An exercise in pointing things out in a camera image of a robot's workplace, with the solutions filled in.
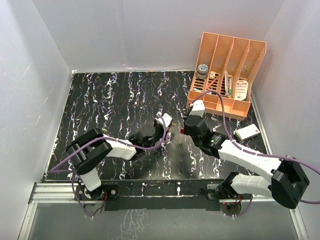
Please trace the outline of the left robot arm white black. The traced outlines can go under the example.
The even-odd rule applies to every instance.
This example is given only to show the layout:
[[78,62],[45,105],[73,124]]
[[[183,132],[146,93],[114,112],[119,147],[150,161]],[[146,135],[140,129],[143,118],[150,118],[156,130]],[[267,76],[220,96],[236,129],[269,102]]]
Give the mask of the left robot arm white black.
[[80,190],[92,200],[102,198],[104,188],[96,166],[106,157],[137,160],[145,152],[158,148],[171,126],[172,118],[165,113],[155,118],[152,125],[146,125],[127,140],[110,137],[98,128],[93,128],[78,137],[65,152],[84,183]]

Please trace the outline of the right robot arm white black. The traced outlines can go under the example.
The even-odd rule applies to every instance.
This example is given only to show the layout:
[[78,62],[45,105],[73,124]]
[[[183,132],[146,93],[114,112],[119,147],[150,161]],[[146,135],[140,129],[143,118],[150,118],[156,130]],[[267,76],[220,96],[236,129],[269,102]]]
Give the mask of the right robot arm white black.
[[237,144],[226,135],[211,131],[198,115],[184,119],[180,131],[190,136],[194,145],[208,156],[238,164],[253,171],[254,175],[231,172],[211,191],[212,194],[235,198],[251,194],[273,198],[288,209],[295,209],[310,181],[301,165],[292,158],[264,156],[258,151]]

